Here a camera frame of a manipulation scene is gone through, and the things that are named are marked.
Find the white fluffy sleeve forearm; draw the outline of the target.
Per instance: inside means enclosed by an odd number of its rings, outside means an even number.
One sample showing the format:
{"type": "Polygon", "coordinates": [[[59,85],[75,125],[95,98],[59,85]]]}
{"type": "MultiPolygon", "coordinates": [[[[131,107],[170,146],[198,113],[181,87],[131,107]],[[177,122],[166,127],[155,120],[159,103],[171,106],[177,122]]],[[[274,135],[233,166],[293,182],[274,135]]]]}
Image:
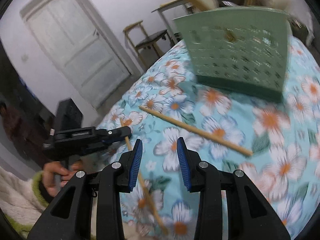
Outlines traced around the white fluffy sleeve forearm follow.
{"type": "Polygon", "coordinates": [[[48,206],[40,192],[42,172],[37,172],[28,181],[1,168],[1,210],[13,229],[26,239],[31,228],[48,206]]]}

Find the person's left hand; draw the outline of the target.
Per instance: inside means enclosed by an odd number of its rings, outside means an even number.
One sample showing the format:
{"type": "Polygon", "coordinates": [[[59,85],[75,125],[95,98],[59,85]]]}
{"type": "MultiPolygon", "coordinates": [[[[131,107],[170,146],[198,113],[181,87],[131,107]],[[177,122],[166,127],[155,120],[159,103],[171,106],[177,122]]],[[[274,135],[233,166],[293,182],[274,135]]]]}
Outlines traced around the person's left hand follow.
{"type": "Polygon", "coordinates": [[[46,163],[42,170],[39,189],[43,196],[55,197],[60,189],[76,174],[84,169],[81,160],[71,165],[71,168],[65,168],[60,162],[53,161],[46,163]]]}

